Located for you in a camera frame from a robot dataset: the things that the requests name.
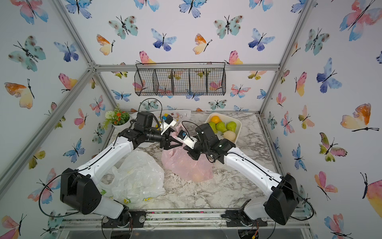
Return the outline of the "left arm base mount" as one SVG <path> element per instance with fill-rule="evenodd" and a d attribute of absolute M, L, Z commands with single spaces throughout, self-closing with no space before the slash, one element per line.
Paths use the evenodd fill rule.
<path fill-rule="evenodd" d="M 143 228 L 146 216 L 146 211 L 124 210 L 117 219 L 102 219 L 101 226 L 106 229 Z"/>

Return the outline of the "pink plastic bag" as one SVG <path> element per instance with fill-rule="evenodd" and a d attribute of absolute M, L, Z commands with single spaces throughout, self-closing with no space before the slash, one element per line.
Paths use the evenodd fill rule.
<path fill-rule="evenodd" d="M 213 179 L 212 163 L 205 155 L 201 155 L 198 161 L 192 160 L 184 149 L 185 146 L 183 144 L 181 147 L 162 151 L 161 161 L 164 168 L 188 181 L 192 181 L 192 175 L 196 173 L 203 174 L 204 181 Z"/>

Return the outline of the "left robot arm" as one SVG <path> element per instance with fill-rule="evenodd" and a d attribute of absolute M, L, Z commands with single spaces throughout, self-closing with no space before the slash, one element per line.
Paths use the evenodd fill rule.
<path fill-rule="evenodd" d="M 83 215 L 97 214 L 125 222 L 127 207 L 103 196 L 97 185 L 120 159 L 142 143 L 158 142 L 165 150 L 182 145 L 171 136 L 176 120 L 171 115 L 163 116 L 157 122 L 158 126 L 154 126 L 156 119 L 151 112 L 139 112 L 132 127 L 121 131 L 116 140 L 96 157 L 77 169 L 66 169 L 61 175 L 61 202 Z"/>

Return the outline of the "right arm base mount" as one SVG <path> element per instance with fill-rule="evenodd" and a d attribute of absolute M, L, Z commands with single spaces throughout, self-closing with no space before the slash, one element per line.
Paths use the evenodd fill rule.
<path fill-rule="evenodd" d="M 251 201 L 248 199 L 239 209 L 226 210 L 220 217 L 226 221 L 227 227 L 266 227 L 268 223 L 261 218 L 250 219 L 244 212 L 245 206 Z"/>

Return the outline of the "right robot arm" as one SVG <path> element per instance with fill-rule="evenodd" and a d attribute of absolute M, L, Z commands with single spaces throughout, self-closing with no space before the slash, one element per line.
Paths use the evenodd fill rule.
<path fill-rule="evenodd" d="M 299 204 L 296 180 L 290 174 L 282 176 L 258 164 L 232 141 L 219 139 L 207 123 L 197 126 L 194 137 L 184 130 L 177 137 L 185 144 L 184 150 L 193 160 L 204 155 L 212 162 L 226 164 L 262 190 L 267 200 L 263 203 L 247 200 L 239 209 L 239 221 L 248 225 L 259 218 L 271 218 L 280 225 L 286 225 Z"/>

